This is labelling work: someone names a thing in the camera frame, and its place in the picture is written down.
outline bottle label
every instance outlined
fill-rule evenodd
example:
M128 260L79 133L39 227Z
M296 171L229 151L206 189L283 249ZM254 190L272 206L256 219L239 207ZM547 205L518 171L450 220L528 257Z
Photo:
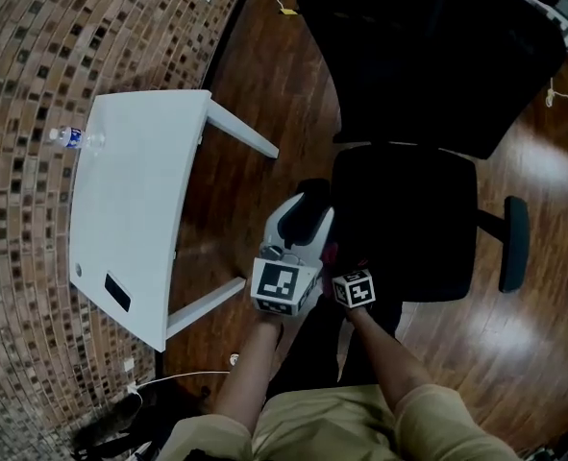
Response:
M81 138L83 136L83 132L78 128L70 128L70 138L68 140L68 144L66 147L68 149L78 149L81 147Z

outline table top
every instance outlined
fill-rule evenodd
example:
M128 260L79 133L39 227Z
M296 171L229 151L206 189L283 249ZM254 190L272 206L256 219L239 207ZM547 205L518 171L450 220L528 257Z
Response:
M189 173L210 92L96 97L70 217L70 280L120 325L165 349L168 295Z

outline chair seat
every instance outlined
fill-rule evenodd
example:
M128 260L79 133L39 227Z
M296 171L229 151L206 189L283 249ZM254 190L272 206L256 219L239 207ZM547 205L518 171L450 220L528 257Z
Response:
M472 161L411 145L357 147L337 156L332 193L340 272L366 258L379 294L465 297L476 252Z

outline plastic water bottle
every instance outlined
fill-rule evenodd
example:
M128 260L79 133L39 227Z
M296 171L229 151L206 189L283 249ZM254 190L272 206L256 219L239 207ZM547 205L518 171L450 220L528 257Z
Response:
M68 149L99 149L104 145L104 138L101 134L88 134L80 128L52 128L49 138L57 145Z

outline white table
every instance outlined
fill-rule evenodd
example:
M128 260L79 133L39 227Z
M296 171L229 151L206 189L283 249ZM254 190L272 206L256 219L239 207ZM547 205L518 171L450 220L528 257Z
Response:
M207 90L163 90L96 97L86 132L104 133L105 144L79 157L70 281L158 351L245 286L233 279L168 316L185 191L207 121L270 158L279 154Z

